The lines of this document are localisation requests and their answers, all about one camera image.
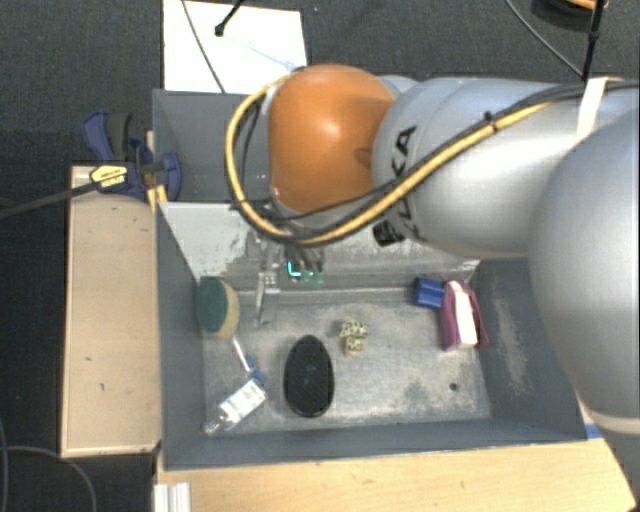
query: wooden board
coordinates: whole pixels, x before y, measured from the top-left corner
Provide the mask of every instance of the wooden board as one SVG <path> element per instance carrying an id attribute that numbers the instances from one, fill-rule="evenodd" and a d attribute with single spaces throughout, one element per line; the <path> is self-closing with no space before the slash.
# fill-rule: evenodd
<path id="1" fill-rule="evenodd" d="M 90 168 L 72 169 L 72 186 Z M 160 439 L 148 205 L 92 192 L 71 202 L 60 451 L 149 452 Z"/>
<path id="2" fill-rule="evenodd" d="M 627 512 L 602 439 L 341 462 L 158 473 L 191 484 L 193 512 Z"/>

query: small bottle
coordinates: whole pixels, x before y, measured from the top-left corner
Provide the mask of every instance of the small bottle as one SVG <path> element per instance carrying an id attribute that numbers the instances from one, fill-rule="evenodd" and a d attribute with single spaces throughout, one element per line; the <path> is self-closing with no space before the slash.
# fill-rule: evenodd
<path id="1" fill-rule="evenodd" d="M 267 393 L 257 378 L 249 379 L 238 391 L 222 402 L 215 417 L 202 426 L 208 437 L 220 430 L 229 431 L 260 407 L 267 399 Z"/>

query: blue clamp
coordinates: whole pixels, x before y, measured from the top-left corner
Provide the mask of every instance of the blue clamp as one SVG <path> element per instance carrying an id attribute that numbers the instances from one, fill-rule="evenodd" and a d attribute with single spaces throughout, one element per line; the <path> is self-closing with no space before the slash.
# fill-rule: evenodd
<path id="1" fill-rule="evenodd" d="M 413 285 L 413 303 L 416 306 L 440 309 L 444 295 L 444 285 L 438 281 L 419 277 Z"/>
<path id="2" fill-rule="evenodd" d="M 98 192 L 124 194 L 140 201 L 147 201 L 147 190 L 162 184 L 169 201 L 180 194 L 182 171 L 174 152 L 162 155 L 162 161 L 154 163 L 153 153 L 144 141 L 129 139 L 131 114 L 98 110 L 82 123 L 82 135 L 87 146 L 96 154 L 102 166 L 95 169 L 90 178 Z M 154 185 L 147 184 L 146 174 L 154 174 Z"/>

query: green sponge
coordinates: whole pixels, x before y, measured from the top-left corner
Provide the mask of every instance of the green sponge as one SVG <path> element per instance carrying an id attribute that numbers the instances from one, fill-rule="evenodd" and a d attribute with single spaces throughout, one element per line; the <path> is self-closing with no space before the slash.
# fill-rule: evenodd
<path id="1" fill-rule="evenodd" d="M 228 340 L 238 326 L 240 301 L 231 286 L 217 277 L 203 277 L 196 290 L 196 316 L 202 329 Z"/>

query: yellow cable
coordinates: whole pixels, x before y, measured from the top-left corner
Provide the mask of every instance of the yellow cable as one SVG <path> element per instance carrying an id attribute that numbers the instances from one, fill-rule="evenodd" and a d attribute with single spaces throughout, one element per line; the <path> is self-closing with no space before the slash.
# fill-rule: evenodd
<path id="1" fill-rule="evenodd" d="M 366 224 L 367 222 L 375 219 L 378 215 L 384 213 L 387 209 L 393 206 L 400 199 L 405 197 L 409 192 L 411 192 L 414 188 L 416 188 L 420 183 L 422 183 L 431 173 L 433 173 L 436 169 L 443 166 L 456 156 L 458 156 L 463 151 L 466 151 L 472 146 L 482 142 L 487 139 L 491 135 L 493 135 L 497 130 L 506 128 L 511 126 L 512 124 L 517 123 L 518 121 L 524 119 L 525 117 L 530 116 L 531 114 L 541 110 L 546 107 L 548 103 L 543 103 L 540 105 L 535 105 L 533 107 L 529 107 L 524 110 L 519 110 L 514 114 L 506 116 L 499 121 L 495 122 L 495 128 L 491 125 L 485 126 L 471 135 L 465 137 L 464 139 L 459 140 L 458 142 L 452 144 L 444 151 L 436 155 L 434 158 L 425 163 L 422 167 L 420 167 L 415 173 L 410 175 L 405 181 L 400 183 L 397 187 L 395 187 L 391 192 L 386 194 L 382 199 L 380 199 L 377 203 L 372 205 L 370 208 L 362 212 L 360 215 L 350 220 L 349 222 L 343 224 L 342 226 L 337 227 L 336 229 L 325 233 L 324 235 L 320 235 L 313 238 L 307 238 L 301 241 L 302 244 L 317 244 L 322 242 L 328 242 L 334 238 L 338 238 L 348 234 L 349 232 L 357 229 L 358 227 Z"/>
<path id="2" fill-rule="evenodd" d="M 272 223 L 261 217 L 251 206 L 251 204 L 247 201 L 247 198 L 244 194 L 244 190 L 242 189 L 242 184 L 238 178 L 238 171 L 235 165 L 234 157 L 233 157 L 233 142 L 236 136 L 236 131 L 238 129 L 238 125 L 240 120 L 247 112 L 249 107 L 264 96 L 269 89 L 275 87 L 276 85 L 281 84 L 285 80 L 287 80 L 291 75 L 283 76 L 274 82 L 265 85 L 262 89 L 257 91 L 256 93 L 248 96 L 237 108 L 231 120 L 229 121 L 229 126 L 227 128 L 226 139 L 225 139 L 225 159 L 227 163 L 227 174 L 229 177 L 229 182 L 231 184 L 231 188 L 233 189 L 233 193 L 236 199 L 239 202 L 240 208 L 244 211 L 244 213 L 253 221 L 256 225 L 258 225 L 261 229 L 279 236 L 279 237 L 290 237 L 293 239 L 293 235 L 289 231 L 282 230 Z M 337 228 L 325 233 L 323 235 L 305 238 L 297 240 L 296 243 L 301 245 L 313 245 L 318 243 L 326 243 L 331 242 L 334 239 L 340 238 L 349 234 L 350 232 L 357 230 L 363 225 L 367 224 L 371 220 L 375 219 L 377 216 L 384 213 L 391 206 L 393 206 L 397 201 L 405 197 L 409 192 L 415 189 L 420 183 L 422 183 L 431 173 L 433 173 L 436 169 L 446 164 L 456 156 L 458 156 L 463 151 L 479 144 L 483 140 L 487 139 L 497 130 L 501 130 L 507 128 L 522 119 L 529 117 L 530 115 L 538 112 L 539 110 L 545 108 L 550 105 L 550 102 L 541 103 L 539 105 L 534 105 L 532 107 L 528 107 L 508 116 L 505 116 L 501 119 L 498 119 L 492 125 L 487 125 L 479 130 L 471 133 L 467 137 L 455 142 L 441 153 L 436 155 L 434 158 L 426 162 L 422 167 L 420 167 L 415 173 L 411 174 L 406 180 L 397 185 L 393 190 L 387 193 L 384 197 L 378 200 L 376 203 L 367 208 L 364 212 L 358 214 L 355 218 L 346 222 L 342 226 L 338 226 Z"/>
<path id="3" fill-rule="evenodd" d="M 240 106 L 236 109 L 235 113 L 231 117 L 225 138 L 225 160 L 227 162 L 227 175 L 229 177 L 229 183 L 231 184 L 233 193 L 240 203 L 240 208 L 242 208 L 245 214 L 250 217 L 251 220 L 253 220 L 258 226 L 260 226 L 260 228 L 277 236 L 290 236 L 291 233 L 277 228 L 269 221 L 263 219 L 247 201 L 247 197 L 244 195 L 244 190 L 242 190 L 242 184 L 240 183 L 240 180 L 238 178 L 238 170 L 236 169 L 236 164 L 233 158 L 233 141 L 236 136 L 238 124 L 240 123 L 242 116 L 244 116 L 249 107 L 253 105 L 253 103 L 255 103 L 257 100 L 259 100 L 262 96 L 264 96 L 269 91 L 269 89 L 281 84 L 290 76 L 291 75 L 285 75 L 283 77 L 280 77 L 274 82 L 271 82 L 270 84 L 262 87 L 262 89 L 260 89 L 258 92 L 252 94 L 251 96 L 247 96 L 247 98 L 242 103 L 240 103 Z"/>

